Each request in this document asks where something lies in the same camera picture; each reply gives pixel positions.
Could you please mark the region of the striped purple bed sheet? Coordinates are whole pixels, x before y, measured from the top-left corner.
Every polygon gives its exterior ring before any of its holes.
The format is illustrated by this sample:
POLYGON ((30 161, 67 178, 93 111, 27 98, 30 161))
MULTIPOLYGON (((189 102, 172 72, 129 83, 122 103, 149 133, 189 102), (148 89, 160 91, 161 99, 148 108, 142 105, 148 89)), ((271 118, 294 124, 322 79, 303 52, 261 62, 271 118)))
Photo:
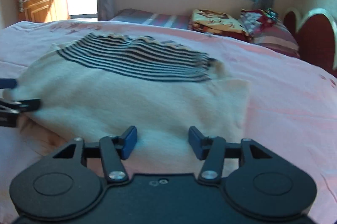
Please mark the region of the striped purple bed sheet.
POLYGON ((157 14, 127 8, 118 12, 111 21, 153 25, 166 28, 189 29, 189 16, 157 14))

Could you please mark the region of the cream striped knit sweater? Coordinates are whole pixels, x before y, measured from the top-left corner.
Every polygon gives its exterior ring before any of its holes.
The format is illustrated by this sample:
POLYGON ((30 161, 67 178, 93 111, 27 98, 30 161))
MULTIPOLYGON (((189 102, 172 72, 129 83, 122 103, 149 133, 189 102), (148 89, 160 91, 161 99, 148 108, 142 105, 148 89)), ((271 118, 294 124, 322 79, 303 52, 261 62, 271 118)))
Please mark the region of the cream striped knit sweater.
POLYGON ((96 141, 134 125, 139 152, 184 154, 197 127, 229 142, 243 137, 249 84, 205 52, 150 37, 88 34, 31 64, 9 100, 40 99, 30 117, 63 138, 96 141))

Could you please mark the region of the pink floral quilt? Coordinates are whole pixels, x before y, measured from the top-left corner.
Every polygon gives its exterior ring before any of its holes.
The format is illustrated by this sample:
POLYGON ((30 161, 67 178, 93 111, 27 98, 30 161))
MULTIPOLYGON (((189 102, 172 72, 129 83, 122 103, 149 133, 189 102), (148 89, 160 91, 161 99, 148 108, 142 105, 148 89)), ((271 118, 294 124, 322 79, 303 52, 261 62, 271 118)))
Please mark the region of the pink floral quilt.
MULTIPOLYGON (((19 22, 1 31, 1 77, 18 79, 51 50, 94 33, 150 37, 174 41, 205 52, 225 64, 233 77, 247 81, 249 100, 242 140, 256 141, 308 173, 317 196, 309 215, 316 223, 336 222, 336 78, 299 59, 236 39, 188 30, 121 22, 51 23, 19 22)), ((88 143, 82 137, 68 139, 36 123, 29 113, 17 128, 1 128, 1 222, 11 223, 17 212, 10 199, 12 179, 28 166, 69 140, 88 143)), ((170 147, 166 154, 139 152, 139 136, 130 158, 124 162, 129 176, 135 173, 198 173, 188 138, 184 154, 170 147)))

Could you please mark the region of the folded yellow red blanket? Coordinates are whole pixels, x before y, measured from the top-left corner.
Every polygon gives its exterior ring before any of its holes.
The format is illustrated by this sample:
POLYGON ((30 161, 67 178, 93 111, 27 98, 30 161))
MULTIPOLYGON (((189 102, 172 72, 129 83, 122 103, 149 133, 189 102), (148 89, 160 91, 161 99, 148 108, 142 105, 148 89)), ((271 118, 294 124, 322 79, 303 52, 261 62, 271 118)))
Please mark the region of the folded yellow red blanket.
POLYGON ((250 40, 249 33, 238 20, 226 13, 211 10, 193 10, 188 29, 211 35, 232 37, 241 41, 250 40))

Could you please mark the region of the red heart-shaped headboard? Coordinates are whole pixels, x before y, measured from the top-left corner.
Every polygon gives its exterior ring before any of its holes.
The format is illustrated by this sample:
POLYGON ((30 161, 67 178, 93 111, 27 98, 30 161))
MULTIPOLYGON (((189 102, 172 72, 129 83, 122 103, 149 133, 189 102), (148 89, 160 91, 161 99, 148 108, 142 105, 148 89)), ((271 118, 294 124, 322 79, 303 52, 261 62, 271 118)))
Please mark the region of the red heart-shaped headboard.
POLYGON ((336 76, 336 19, 324 8, 301 15, 292 7, 283 24, 299 45, 300 59, 336 76))

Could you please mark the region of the folded striped cloth with bow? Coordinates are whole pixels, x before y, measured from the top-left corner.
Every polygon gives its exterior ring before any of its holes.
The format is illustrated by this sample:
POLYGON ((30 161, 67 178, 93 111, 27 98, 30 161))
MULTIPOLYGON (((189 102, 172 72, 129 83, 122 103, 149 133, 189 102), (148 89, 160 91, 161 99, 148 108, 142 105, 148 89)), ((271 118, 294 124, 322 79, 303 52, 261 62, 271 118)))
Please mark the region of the folded striped cloth with bow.
POLYGON ((241 10, 239 23, 246 29, 249 36, 254 37, 264 29, 270 28, 278 21, 278 13, 272 8, 257 10, 241 10))

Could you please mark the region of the striped red pillow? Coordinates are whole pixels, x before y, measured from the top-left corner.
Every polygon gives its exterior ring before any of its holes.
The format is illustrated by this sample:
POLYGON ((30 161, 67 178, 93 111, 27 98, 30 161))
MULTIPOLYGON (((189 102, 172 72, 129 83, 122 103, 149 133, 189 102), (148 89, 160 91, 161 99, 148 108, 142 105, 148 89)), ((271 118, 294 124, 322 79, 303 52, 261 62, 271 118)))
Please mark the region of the striped red pillow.
POLYGON ((300 58, 298 43, 279 19, 275 25, 258 33, 252 43, 289 57, 300 58))

